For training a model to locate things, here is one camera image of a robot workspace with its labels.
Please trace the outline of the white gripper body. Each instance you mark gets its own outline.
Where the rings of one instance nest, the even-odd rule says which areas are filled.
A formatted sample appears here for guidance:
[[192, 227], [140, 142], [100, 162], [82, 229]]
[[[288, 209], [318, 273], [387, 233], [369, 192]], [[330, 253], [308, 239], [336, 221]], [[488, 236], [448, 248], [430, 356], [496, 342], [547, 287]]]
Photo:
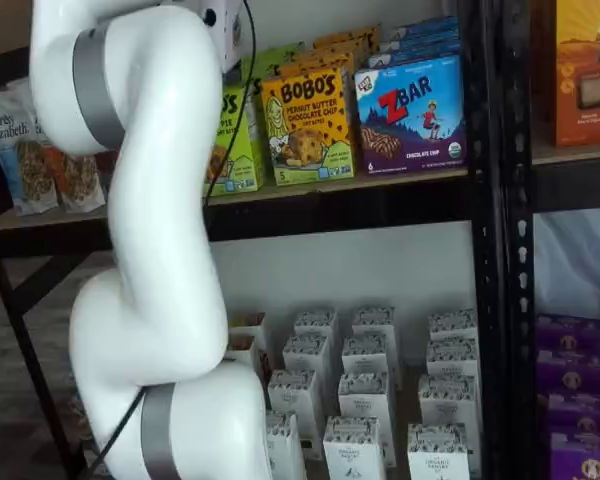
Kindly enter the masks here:
[[214, 42], [223, 73], [233, 69], [241, 57], [241, 6], [240, 0], [201, 0], [197, 8]]

